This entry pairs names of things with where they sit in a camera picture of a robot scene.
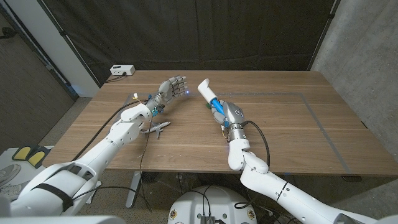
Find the black strap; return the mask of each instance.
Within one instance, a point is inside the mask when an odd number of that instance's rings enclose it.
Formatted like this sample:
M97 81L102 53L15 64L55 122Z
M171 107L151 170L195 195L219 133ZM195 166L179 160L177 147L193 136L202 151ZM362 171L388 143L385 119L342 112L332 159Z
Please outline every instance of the black strap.
M43 183L43 184L39 184L38 186L34 187L33 189L43 189L43 190L49 191L49 192L55 194L56 196L58 196L62 200L63 212L65 212L66 210L68 210L68 208L73 206L72 198L69 197L69 195L67 195L65 192L63 192L62 190L60 190L54 186Z

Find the white cylinder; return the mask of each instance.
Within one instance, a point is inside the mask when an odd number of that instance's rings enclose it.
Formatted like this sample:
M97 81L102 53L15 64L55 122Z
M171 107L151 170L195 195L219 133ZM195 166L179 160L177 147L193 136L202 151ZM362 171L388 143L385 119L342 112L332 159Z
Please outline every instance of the white cylinder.
M209 79L205 79L198 85L198 90L200 94L205 98L207 103L210 103L217 96L213 93L213 91L209 88Z

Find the wooden table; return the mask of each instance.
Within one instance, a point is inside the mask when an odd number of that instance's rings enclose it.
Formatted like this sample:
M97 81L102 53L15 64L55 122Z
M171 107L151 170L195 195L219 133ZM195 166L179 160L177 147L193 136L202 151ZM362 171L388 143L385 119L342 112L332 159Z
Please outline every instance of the wooden table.
M100 126L133 93L146 99L166 79L187 77L190 95L175 100L154 118L170 121L160 138L149 136L144 171L232 172L228 144L206 101L197 91L205 78L219 99L240 106L265 134L271 171L277 174L397 175L398 164L319 72L136 71L106 83L44 160L70 161ZM108 133L114 121L91 146ZM245 128L252 151L266 160L259 133ZM125 146L109 169L139 170L146 137Z

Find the white power strip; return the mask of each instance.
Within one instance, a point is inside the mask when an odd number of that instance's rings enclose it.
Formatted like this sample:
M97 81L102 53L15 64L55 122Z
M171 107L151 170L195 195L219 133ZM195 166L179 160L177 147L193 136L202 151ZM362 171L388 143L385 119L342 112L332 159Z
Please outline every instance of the white power strip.
M126 75L132 75L136 71L133 65L113 65L110 69L112 75L123 75L126 72Z

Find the yellow object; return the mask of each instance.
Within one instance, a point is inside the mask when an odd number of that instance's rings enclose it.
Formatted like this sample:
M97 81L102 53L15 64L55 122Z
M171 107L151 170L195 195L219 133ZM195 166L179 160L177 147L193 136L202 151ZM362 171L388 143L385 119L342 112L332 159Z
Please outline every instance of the yellow object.
M32 164L33 166L36 166L37 163L39 163L43 157L45 156L45 153L40 151L37 152L36 154L34 154L32 157L30 157L28 159L28 162L30 162L30 164Z
M22 149L20 149L17 153L15 153L14 157L12 159L14 160L26 160L28 154L30 153L30 150L32 148L30 148L29 146L23 147Z

